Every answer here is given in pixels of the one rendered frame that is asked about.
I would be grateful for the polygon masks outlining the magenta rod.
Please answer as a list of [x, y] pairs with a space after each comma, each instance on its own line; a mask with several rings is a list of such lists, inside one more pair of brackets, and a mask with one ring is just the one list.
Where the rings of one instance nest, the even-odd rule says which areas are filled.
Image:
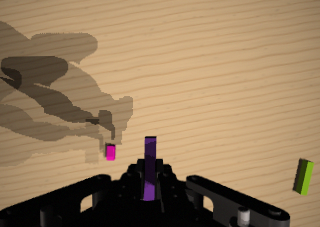
[[107, 160], [113, 160], [114, 161], [115, 152], [116, 152], [116, 145], [109, 144], [107, 146]]

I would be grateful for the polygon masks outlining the lime green rod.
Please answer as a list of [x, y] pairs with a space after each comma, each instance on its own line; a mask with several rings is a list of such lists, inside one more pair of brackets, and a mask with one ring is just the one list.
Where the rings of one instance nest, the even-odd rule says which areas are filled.
[[300, 195], [306, 195], [308, 192], [310, 179], [313, 171], [314, 162], [303, 160], [296, 192]]

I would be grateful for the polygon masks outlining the purple rod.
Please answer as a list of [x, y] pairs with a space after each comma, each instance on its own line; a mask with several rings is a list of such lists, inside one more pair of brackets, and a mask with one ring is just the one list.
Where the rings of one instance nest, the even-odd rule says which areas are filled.
[[145, 189], [144, 201], [154, 200], [156, 136], [145, 136]]

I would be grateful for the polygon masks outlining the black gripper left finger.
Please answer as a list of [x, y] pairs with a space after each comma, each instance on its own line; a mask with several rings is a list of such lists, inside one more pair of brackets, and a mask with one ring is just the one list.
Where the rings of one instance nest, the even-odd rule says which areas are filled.
[[[0, 227], [61, 227], [91, 211], [91, 216], [131, 211], [134, 199], [144, 200], [144, 158], [113, 181], [99, 174], [6, 207], [0, 211]], [[82, 200], [90, 195], [92, 207], [81, 211]]]

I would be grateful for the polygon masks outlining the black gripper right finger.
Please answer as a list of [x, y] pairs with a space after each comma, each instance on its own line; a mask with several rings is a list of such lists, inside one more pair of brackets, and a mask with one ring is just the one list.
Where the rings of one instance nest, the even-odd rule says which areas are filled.
[[[204, 207], [203, 195], [213, 202], [213, 212]], [[154, 200], [158, 199], [162, 212], [197, 221], [196, 209], [226, 227], [290, 227], [290, 215], [285, 210], [202, 176], [177, 180], [163, 159], [155, 160]]]

